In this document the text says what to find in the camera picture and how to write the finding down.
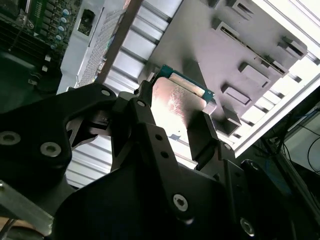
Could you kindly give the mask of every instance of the metal plate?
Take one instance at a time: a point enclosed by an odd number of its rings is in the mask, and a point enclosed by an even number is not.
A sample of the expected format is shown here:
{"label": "metal plate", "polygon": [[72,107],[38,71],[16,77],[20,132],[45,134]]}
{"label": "metal plate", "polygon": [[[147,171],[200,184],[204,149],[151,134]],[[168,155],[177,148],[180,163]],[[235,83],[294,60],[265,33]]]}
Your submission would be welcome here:
{"label": "metal plate", "polygon": [[[182,2],[159,45],[152,53],[145,71],[148,71],[148,65],[166,64],[188,76],[186,63],[194,60],[199,64],[206,87],[215,93],[218,107],[213,118],[224,120],[222,107],[236,112],[241,117],[281,76],[272,67],[262,64],[259,55],[264,58],[270,56],[286,72],[298,59],[291,57],[278,46],[283,42],[283,37],[289,37],[303,48],[306,46],[252,1],[220,0],[216,1],[218,4],[215,8],[204,2],[200,0]],[[231,2],[236,2],[234,7],[231,6]],[[248,19],[239,14],[241,9],[236,9],[238,2],[252,12]],[[238,39],[242,43],[219,28],[215,30],[213,28],[215,19],[220,19],[233,29],[233,32],[238,33]],[[261,73],[261,76],[266,76],[269,82],[262,86],[257,83],[257,79],[250,79],[241,73],[239,69],[244,63],[252,66]],[[145,71],[139,80],[146,79],[148,72]],[[237,89],[248,96],[251,102],[243,105],[229,95],[223,94],[224,85]]]}
{"label": "metal plate", "polygon": [[156,125],[164,128],[168,136],[181,136],[194,115],[206,105],[201,97],[165,77],[158,78],[153,85],[151,111]]}

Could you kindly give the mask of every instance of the motherboard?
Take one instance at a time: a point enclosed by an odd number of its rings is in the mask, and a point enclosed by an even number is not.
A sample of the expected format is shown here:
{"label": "motherboard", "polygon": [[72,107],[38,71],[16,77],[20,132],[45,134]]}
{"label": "motherboard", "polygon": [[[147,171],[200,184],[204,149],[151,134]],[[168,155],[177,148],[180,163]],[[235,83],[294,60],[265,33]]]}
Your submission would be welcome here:
{"label": "motherboard", "polygon": [[58,69],[81,3],[82,0],[0,0],[0,47],[12,54],[23,53],[26,61],[39,63],[41,59]]}

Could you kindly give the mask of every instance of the capacitor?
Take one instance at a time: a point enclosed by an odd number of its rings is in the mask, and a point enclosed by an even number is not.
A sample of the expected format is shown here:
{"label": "capacitor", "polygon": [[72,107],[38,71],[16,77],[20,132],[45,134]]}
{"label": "capacitor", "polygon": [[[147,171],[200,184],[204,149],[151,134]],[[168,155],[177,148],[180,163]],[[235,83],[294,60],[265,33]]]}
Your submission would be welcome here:
{"label": "capacitor", "polygon": [[56,36],[55,36],[55,39],[57,39],[58,41],[61,41],[61,40],[62,40],[62,36],[56,35]]}
{"label": "capacitor", "polygon": [[68,10],[68,9],[63,9],[62,15],[63,15],[63,16],[69,16],[69,15],[70,15],[69,10]]}
{"label": "capacitor", "polygon": [[63,26],[58,26],[58,30],[61,31],[61,32],[64,32],[65,28]]}
{"label": "capacitor", "polygon": [[61,21],[62,23],[64,23],[64,24],[67,23],[67,19],[66,19],[65,17],[60,18],[60,21]]}

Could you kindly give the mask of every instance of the screw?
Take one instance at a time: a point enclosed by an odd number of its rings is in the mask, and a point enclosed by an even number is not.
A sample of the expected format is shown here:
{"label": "screw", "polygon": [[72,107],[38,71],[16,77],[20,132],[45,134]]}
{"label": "screw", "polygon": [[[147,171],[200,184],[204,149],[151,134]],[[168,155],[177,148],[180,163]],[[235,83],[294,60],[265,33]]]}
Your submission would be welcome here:
{"label": "screw", "polygon": [[253,167],[255,170],[259,171],[259,168],[256,166],[254,162],[250,162],[251,167]]}
{"label": "screw", "polygon": [[103,95],[106,95],[106,96],[110,96],[111,95],[110,92],[108,92],[107,90],[101,90],[101,93]]}
{"label": "screw", "polygon": [[20,135],[14,131],[3,131],[0,133],[0,145],[15,145],[19,143],[20,140]]}
{"label": "screw", "polygon": [[47,157],[57,157],[61,153],[61,147],[55,142],[45,142],[40,147],[40,152]]}
{"label": "screw", "polygon": [[229,151],[232,149],[231,146],[227,143],[224,143],[223,146],[228,149]]}
{"label": "screw", "polygon": [[181,212],[185,212],[188,210],[187,199],[181,194],[175,194],[173,196],[173,203]]}
{"label": "screw", "polygon": [[240,219],[240,225],[241,225],[242,229],[245,231],[245,233],[248,234],[250,237],[255,236],[255,230],[252,227],[252,225],[250,224],[250,222],[248,222],[248,220],[246,220],[242,217]]}
{"label": "screw", "polygon": [[146,106],[146,104],[145,104],[144,102],[142,102],[142,101],[137,101],[137,103],[138,103],[141,107],[145,107],[145,106]]}

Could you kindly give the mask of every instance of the screw hole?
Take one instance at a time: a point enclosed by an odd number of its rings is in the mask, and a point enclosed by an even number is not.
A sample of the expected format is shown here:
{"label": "screw hole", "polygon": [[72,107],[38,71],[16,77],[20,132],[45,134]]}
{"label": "screw hole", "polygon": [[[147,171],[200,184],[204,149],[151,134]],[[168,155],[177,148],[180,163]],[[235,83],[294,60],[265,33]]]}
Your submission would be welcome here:
{"label": "screw hole", "polygon": [[158,139],[159,141],[162,141],[162,139],[163,139],[162,136],[160,136],[159,134],[156,134],[155,138]]}
{"label": "screw hole", "polygon": [[185,201],[183,201],[182,199],[177,199],[176,201],[181,207],[185,205]]}
{"label": "screw hole", "polygon": [[162,151],[161,156],[164,157],[165,159],[169,158],[169,154],[166,151]]}
{"label": "screw hole", "polygon": [[7,134],[3,136],[3,140],[5,140],[6,142],[13,142],[15,140],[15,137],[10,134]]}
{"label": "screw hole", "polygon": [[54,153],[57,149],[56,149],[56,147],[54,147],[54,146],[47,146],[47,147],[46,147],[46,150],[47,150],[49,153]]}

